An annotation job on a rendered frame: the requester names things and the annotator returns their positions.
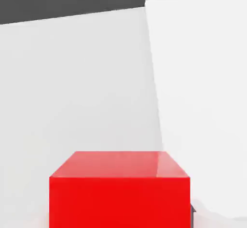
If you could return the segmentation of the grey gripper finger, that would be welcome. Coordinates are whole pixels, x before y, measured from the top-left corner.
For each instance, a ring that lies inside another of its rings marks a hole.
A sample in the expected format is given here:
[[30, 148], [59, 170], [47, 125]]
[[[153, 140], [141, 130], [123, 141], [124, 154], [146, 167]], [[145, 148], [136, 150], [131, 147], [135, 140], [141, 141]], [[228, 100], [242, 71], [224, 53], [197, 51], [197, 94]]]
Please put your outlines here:
[[247, 217], [227, 218], [211, 212], [198, 199], [192, 199], [196, 210], [193, 214], [193, 228], [247, 228]]

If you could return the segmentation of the small red cube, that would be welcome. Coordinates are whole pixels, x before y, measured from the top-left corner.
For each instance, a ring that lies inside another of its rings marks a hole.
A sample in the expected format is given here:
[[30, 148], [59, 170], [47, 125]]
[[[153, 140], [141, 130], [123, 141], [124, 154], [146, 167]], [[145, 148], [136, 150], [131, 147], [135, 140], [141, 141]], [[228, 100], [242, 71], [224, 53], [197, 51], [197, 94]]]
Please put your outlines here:
[[49, 179], [49, 228], [192, 228], [190, 177], [162, 151], [75, 152]]

